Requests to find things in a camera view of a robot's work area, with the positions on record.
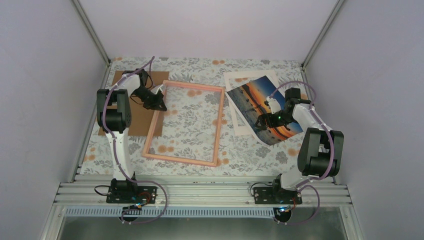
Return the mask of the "pink photo frame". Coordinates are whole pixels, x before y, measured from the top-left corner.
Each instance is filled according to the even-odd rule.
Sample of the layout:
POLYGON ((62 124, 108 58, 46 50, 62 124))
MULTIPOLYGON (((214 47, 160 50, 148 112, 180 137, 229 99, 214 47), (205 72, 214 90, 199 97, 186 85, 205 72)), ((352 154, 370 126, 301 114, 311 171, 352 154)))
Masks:
POLYGON ((164 80, 167 111, 155 111, 144 158, 216 167, 225 88, 164 80))

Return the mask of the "sunset photo print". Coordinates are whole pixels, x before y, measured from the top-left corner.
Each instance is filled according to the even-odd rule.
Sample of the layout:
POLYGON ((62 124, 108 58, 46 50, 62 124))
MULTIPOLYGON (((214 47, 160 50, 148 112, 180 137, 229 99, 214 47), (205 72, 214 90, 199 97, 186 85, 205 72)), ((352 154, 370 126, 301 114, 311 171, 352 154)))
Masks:
MULTIPOLYGON (((274 92, 274 90, 276 90, 276 86, 271 83, 265 88, 259 89, 259 84, 267 83, 268 81, 269 81, 268 78, 264 76, 250 82, 251 84, 254 85, 252 89, 256 90, 256 92, 254 92, 254 97, 252 98, 252 100, 256 100, 257 97, 259 97, 260 95, 265 97, 264 101, 258 101, 257 105, 255 106, 257 109, 260 110, 260 114, 257 116, 257 119, 259 116, 263 114, 271 113, 270 109, 265 105, 264 102, 266 101, 266 98, 269 97, 272 94, 272 92, 274 92)), ((278 144, 280 142, 283 142, 303 132, 301 126, 295 122, 292 122, 287 126, 289 129, 286 129, 284 126, 280 126, 276 128, 267 127, 266 130, 256 130, 255 123, 249 124, 252 130, 255 132, 255 135, 253 136, 256 138, 258 142, 266 146, 272 146, 272 145, 278 144)))

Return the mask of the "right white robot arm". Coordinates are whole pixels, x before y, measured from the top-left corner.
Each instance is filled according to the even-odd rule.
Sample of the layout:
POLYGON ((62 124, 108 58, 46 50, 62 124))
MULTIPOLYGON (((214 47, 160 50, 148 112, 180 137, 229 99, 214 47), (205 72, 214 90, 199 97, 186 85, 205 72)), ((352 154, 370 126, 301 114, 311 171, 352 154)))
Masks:
POLYGON ((300 192, 307 183, 335 177, 341 168, 344 134, 333 130, 317 114, 311 100, 301 98, 301 91, 291 87, 285 91, 284 106, 270 95, 265 100, 271 112, 260 115, 255 123, 258 130, 287 127, 297 123, 304 132, 297 157, 297 169, 281 173, 272 183, 271 198, 284 203, 290 193, 300 192))

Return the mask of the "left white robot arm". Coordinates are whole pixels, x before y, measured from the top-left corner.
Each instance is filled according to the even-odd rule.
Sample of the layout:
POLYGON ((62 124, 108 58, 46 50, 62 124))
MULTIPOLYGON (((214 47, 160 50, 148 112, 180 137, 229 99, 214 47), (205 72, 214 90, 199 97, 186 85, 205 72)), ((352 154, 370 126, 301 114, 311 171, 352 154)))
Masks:
POLYGON ((96 92, 96 119, 105 133, 113 159, 112 194, 119 193, 124 201, 131 203, 139 197, 138 182, 129 153, 128 133, 132 123, 130 97, 137 97, 147 110, 166 112, 163 85, 146 87, 150 75, 142 68, 126 71, 110 88, 96 92))

